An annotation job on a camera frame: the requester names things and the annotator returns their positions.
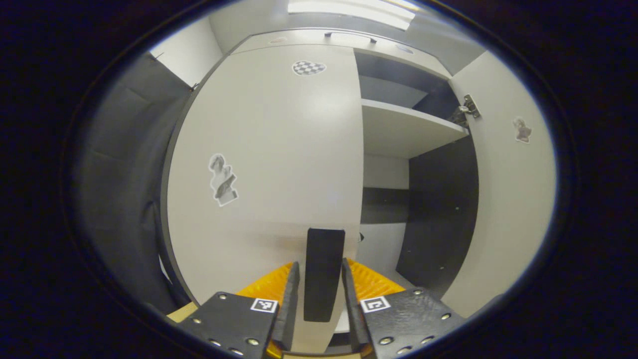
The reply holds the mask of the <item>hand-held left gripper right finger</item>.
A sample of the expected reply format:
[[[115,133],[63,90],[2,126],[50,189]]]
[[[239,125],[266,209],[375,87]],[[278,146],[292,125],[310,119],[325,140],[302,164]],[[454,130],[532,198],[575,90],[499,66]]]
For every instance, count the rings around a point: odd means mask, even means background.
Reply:
[[[414,359],[466,322],[428,289],[403,288],[351,259],[341,276],[349,344],[361,359]]]

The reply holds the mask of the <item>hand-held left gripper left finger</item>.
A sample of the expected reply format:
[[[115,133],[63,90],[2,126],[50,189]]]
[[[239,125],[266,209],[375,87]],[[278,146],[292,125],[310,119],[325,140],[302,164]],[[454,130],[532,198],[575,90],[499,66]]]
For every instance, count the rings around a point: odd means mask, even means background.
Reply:
[[[215,293],[177,325],[233,359],[282,359],[292,349],[299,282],[299,264],[285,264],[237,294]]]

